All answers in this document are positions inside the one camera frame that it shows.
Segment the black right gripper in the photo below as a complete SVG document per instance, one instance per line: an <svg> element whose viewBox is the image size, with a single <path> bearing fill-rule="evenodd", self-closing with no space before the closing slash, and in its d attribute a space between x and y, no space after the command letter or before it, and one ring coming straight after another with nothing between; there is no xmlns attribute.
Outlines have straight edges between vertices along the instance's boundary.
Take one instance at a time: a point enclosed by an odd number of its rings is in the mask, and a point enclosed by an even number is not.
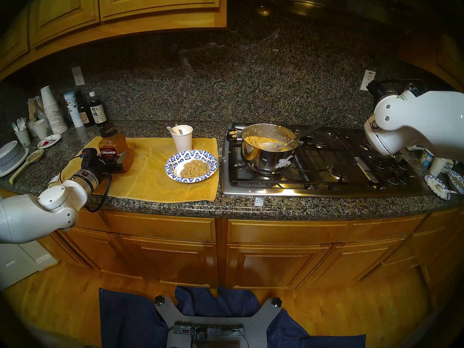
<svg viewBox="0 0 464 348"><path fill-rule="evenodd" d="M398 92L389 88L389 84L397 83L398 80L372 80L367 84L368 92L374 98L374 105L377 105L379 101L388 96L398 96Z"/></svg>

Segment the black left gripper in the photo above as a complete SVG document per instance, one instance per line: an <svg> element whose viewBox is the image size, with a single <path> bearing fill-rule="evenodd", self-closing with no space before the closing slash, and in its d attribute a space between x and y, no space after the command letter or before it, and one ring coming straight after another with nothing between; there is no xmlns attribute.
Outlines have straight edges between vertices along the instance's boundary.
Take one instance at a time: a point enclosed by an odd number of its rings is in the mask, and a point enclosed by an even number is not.
<svg viewBox="0 0 464 348"><path fill-rule="evenodd" d="M116 161L105 161L101 157L84 157L83 170L87 170L95 176L96 180L104 180L111 176L111 173L125 173L127 169L123 163Z"/></svg>

